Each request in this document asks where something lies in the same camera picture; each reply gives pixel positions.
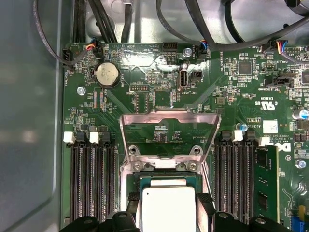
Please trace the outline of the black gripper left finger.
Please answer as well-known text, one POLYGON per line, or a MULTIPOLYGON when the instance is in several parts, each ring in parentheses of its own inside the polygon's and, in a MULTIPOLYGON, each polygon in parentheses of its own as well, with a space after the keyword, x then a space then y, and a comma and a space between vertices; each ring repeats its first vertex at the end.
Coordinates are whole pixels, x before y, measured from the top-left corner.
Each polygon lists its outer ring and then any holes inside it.
POLYGON ((100 222, 96 217, 79 217, 60 232, 140 232, 136 225, 136 213, 140 193, 129 193, 127 211, 115 212, 111 218, 100 222))

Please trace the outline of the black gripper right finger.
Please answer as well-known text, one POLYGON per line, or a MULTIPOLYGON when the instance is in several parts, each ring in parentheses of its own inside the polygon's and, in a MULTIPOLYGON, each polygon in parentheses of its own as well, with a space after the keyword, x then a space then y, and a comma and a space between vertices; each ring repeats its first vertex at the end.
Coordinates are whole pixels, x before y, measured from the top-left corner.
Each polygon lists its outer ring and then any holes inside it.
POLYGON ((208 193, 197 194, 197 227, 200 232, 288 232, 283 225, 263 216, 253 217, 245 224, 233 215, 216 211, 208 193))

